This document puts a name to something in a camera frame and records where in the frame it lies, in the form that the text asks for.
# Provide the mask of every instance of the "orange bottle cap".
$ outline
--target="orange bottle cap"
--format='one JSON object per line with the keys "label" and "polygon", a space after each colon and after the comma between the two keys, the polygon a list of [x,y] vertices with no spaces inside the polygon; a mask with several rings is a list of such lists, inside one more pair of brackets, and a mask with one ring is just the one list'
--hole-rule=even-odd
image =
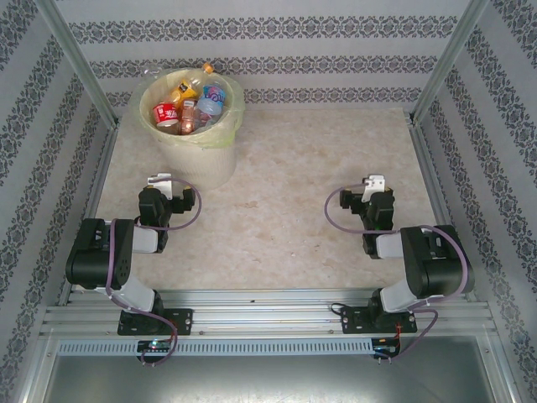
{"label": "orange bottle cap", "polygon": [[211,74],[215,68],[212,66],[211,63],[209,63],[208,61],[203,65],[203,70],[206,71],[207,74]]}

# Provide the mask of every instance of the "patterned wallpaper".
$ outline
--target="patterned wallpaper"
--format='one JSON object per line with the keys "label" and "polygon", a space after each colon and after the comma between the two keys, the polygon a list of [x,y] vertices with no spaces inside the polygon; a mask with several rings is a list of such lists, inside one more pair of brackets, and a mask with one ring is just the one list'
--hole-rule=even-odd
{"label": "patterned wallpaper", "polygon": [[530,1],[490,2],[422,122],[523,401],[537,401],[536,21]]}
{"label": "patterned wallpaper", "polygon": [[468,0],[57,4],[121,114],[148,63],[205,60],[242,84],[248,108],[410,110]]}
{"label": "patterned wallpaper", "polygon": [[54,305],[107,128],[31,0],[0,26],[0,401],[17,393]]}

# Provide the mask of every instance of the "metal panel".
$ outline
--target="metal panel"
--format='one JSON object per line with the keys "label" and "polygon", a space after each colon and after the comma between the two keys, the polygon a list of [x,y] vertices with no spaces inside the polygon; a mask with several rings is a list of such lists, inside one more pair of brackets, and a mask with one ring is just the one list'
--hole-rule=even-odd
{"label": "metal panel", "polygon": [[147,369],[132,357],[58,357],[45,401],[484,403],[494,398],[474,338],[427,338],[392,365],[363,355],[177,357]]}

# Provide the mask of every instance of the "beige floor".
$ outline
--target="beige floor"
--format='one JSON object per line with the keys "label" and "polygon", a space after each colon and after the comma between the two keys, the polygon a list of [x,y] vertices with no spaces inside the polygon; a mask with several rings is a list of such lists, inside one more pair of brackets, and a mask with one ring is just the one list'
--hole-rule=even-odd
{"label": "beige floor", "polygon": [[[191,227],[171,233],[163,254],[133,256],[133,271],[155,289],[274,289],[385,286],[403,261],[371,260],[359,235],[325,220],[335,188],[381,173],[394,189],[396,228],[433,223],[403,113],[390,110],[249,111],[237,134],[237,170],[202,193]],[[166,171],[153,140],[126,115],[98,217],[135,217],[147,176]],[[334,201],[333,217],[361,228]],[[191,216],[173,218],[172,224]]]}

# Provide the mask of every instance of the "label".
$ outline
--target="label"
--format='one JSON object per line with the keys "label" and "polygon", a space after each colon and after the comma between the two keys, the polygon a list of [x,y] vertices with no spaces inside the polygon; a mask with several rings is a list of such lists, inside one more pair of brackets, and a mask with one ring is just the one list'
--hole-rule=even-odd
{"label": "label", "polygon": [[226,93],[224,90],[217,86],[204,86],[203,97],[217,102],[221,107],[224,106],[224,99],[226,99]]}
{"label": "label", "polygon": [[157,126],[169,126],[179,122],[173,103],[160,103],[153,108],[153,115]]}
{"label": "label", "polygon": [[183,99],[185,99],[185,98],[197,98],[197,96],[198,96],[198,93],[194,90],[194,88],[192,88],[189,85],[188,81],[186,81],[186,80],[183,80],[179,84],[178,88],[179,88],[179,91],[182,94],[181,97]]}

